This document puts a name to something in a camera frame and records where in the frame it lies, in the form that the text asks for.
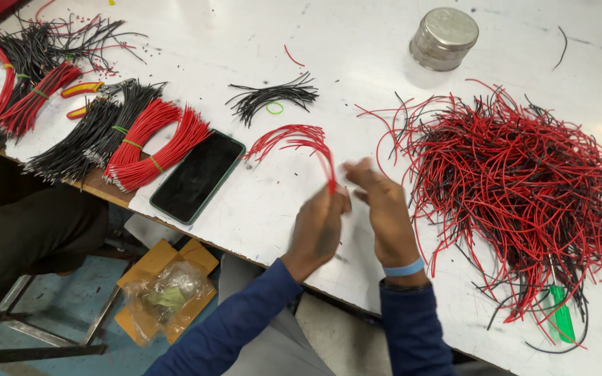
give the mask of brown cardboard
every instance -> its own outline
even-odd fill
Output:
[[[117,284],[122,287],[128,282],[156,276],[172,262],[183,259],[201,268],[205,275],[212,272],[219,263],[218,260],[196,239],[190,240],[190,242],[188,242],[179,252],[173,249],[171,244],[167,243],[165,240],[160,240],[159,243],[152,247],[145,256],[143,256],[124,276],[122,276],[122,278],[120,278],[120,280],[118,280]],[[164,326],[164,335],[170,343],[173,344],[173,342],[178,339],[184,328],[192,323],[199,312],[201,312],[208,302],[210,302],[215,293],[216,291],[213,288],[209,294],[206,294],[201,299],[192,300]],[[147,315],[139,315],[139,317],[137,317],[139,328],[138,330],[135,329],[134,320],[132,319],[127,306],[118,312],[115,316],[115,321],[117,321],[138,346],[143,346],[146,342],[145,338],[139,338],[137,335],[139,330],[143,331],[147,338],[151,338],[159,329],[156,320]]]

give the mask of black bracelet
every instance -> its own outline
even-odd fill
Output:
[[[425,292],[431,288],[431,282],[425,283],[420,286],[401,286],[400,284],[393,284],[387,281],[387,278],[380,280],[380,287],[384,287],[389,291],[395,292]]]

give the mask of blue long sleeve shirt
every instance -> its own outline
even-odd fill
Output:
[[[218,376],[236,362],[243,346],[302,291],[280,259],[263,275],[220,304],[153,363],[144,376]],[[383,327],[393,374],[454,375],[443,342],[433,289],[398,292],[380,288]]]

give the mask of black phone screen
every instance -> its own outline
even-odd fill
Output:
[[[189,222],[231,172],[242,144],[213,132],[192,149],[151,197],[150,202],[181,222]]]

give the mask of red and yellow handle pliers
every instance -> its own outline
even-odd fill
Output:
[[[60,93],[60,96],[62,98],[71,98],[73,96],[85,93],[101,93],[101,96],[112,96],[113,94],[121,91],[125,86],[129,86],[135,81],[136,78],[129,78],[113,85],[105,85],[103,81],[83,82],[82,84],[73,85],[70,88],[63,90],[62,93]],[[73,110],[69,112],[66,117],[71,120],[81,118],[85,116],[86,107],[87,106]]]

